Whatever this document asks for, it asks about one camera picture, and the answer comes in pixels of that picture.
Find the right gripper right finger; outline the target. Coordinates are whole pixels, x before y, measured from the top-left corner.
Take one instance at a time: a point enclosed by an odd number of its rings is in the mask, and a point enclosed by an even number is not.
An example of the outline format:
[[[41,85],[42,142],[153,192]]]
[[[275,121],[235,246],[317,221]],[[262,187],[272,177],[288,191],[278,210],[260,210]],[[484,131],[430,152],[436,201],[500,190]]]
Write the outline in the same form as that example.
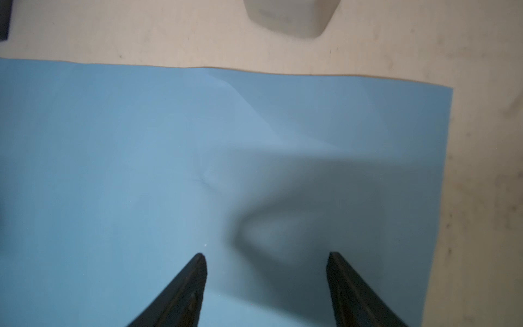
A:
[[[407,327],[339,252],[330,252],[326,274],[338,327]]]

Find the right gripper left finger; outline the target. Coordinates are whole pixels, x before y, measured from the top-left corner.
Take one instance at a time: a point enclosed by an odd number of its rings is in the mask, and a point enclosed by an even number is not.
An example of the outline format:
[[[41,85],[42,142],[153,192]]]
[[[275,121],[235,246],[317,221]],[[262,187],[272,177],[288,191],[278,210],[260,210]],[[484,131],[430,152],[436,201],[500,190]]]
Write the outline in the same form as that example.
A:
[[[206,258],[197,253],[129,327],[197,327],[207,275]]]

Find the black gift box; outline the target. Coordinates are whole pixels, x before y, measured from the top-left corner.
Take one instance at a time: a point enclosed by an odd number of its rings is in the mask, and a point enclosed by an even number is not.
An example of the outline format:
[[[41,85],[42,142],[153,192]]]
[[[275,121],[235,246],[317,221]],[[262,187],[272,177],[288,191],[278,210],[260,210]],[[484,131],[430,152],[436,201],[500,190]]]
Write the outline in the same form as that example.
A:
[[[0,41],[9,37],[13,0],[0,0]]]

